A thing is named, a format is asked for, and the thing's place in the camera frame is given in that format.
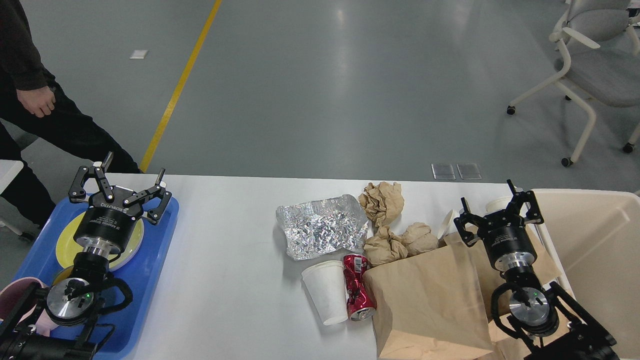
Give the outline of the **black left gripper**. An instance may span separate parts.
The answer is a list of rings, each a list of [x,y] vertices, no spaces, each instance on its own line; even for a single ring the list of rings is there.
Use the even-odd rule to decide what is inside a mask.
[[[89,207],[74,232],[73,240],[84,248],[107,245],[110,255],[119,255],[126,250],[131,239],[142,239],[142,218],[152,225],[160,223],[173,194],[163,182],[166,168],[160,170],[153,186],[139,193],[126,187],[111,187],[106,171],[113,159],[114,153],[108,152],[103,161],[94,162],[92,166],[80,166],[68,198],[71,203],[87,202],[85,183],[89,179],[96,181],[99,192],[89,196]],[[160,199],[158,206],[143,210],[142,205],[153,199]]]

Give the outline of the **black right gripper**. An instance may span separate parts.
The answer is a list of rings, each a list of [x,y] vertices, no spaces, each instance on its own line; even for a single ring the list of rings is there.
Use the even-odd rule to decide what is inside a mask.
[[[544,217],[535,192],[518,190],[512,180],[506,183],[512,198],[505,210],[487,213],[483,217],[471,212],[466,198],[461,198],[462,212],[454,218],[458,235],[468,248],[481,238],[493,269],[507,272],[517,267],[530,267],[538,258],[526,224],[543,224]],[[478,229],[478,234],[467,230],[468,225]]]

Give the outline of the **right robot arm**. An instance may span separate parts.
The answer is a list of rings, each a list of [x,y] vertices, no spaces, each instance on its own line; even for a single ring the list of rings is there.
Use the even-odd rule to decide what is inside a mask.
[[[481,242],[503,284],[493,290],[490,315],[495,325],[530,351],[529,360],[617,360],[617,340],[556,281],[544,288],[534,270],[538,258],[528,224],[543,224],[535,192],[507,181],[512,197],[505,208],[485,215],[471,212],[466,198],[453,220],[471,248]]]

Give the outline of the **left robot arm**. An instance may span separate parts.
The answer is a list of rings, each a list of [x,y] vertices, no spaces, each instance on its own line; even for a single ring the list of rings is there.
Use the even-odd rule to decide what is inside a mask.
[[[73,241],[80,246],[69,275],[50,287],[31,283],[1,322],[3,360],[91,360],[116,330],[91,342],[103,316],[125,310],[133,290],[111,269],[123,257],[142,220],[160,223],[172,193],[162,168],[154,184],[134,191],[112,185],[106,171],[114,155],[81,166],[71,183],[71,203],[87,203]]]

